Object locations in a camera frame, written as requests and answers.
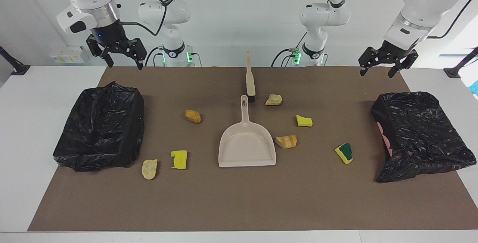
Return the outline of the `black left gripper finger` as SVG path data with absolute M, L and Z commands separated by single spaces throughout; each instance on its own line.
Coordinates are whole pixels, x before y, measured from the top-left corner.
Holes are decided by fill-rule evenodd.
M 388 71 L 388 77 L 393 78 L 394 75 L 399 71 L 403 69 L 410 69 L 418 56 L 419 55 L 416 50 L 411 50 L 411 52 L 408 53 L 408 55 L 403 58 L 403 60 L 400 60 L 397 56 L 394 55 L 390 56 L 389 58 L 392 60 L 394 66 Z
M 367 47 L 362 55 L 358 58 L 359 65 L 361 67 L 360 76 L 365 76 L 370 68 L 382 64 L 383 57 L 384 52 L 382 50 L 374 49 L 373 47 Z

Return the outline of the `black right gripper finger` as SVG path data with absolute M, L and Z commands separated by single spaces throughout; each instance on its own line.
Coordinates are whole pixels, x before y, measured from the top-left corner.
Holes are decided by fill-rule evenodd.
M 94 57 L 100 57 L 103 59 L 107 66 L 112 68 L 114 65 L 114 61 L 109 55 L 109 47 L 106 46 L 104 50 L 102 50 L 99 46 L 99 42 L 94 38 L 93 35 L 89 35 L 86 39 L 87 46 Z
M 143 45 L 140 38 L 126 41 L 125 56 L 133 59 L 136 63 L 138 70 L 142 70 L 144 67 L 144 61 L 147 57 L 147 50 Z

